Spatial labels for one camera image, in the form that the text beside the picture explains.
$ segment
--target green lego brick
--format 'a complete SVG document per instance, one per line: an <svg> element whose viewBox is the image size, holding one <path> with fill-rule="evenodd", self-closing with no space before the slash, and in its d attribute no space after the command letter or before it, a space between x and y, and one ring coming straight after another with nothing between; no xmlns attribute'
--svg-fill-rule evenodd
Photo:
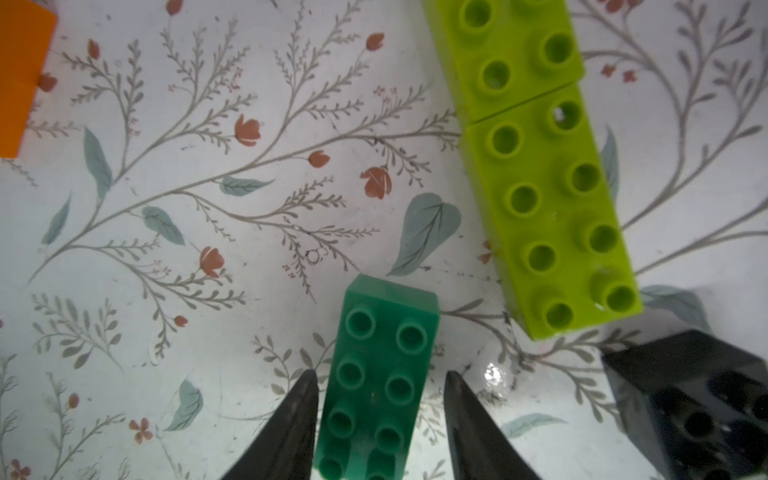
<svg viewBox="0 0 768 480"><path fill-rule="evenodd" d="M470 125L460 147L508 308L532 339L642 311L575 85Z"/></svg>
<svg viewBox="0 0 768 480"><path fill-rule="evenodd" d="M434 293L365 275L349 286L314 458L324 478L402 478L439 319Z"/></svg>
<svg viewBox="0 0 768 480"><path fill-rule="evenodd" d="M463 127L584 76L564 0L422 0Z"/></svg>

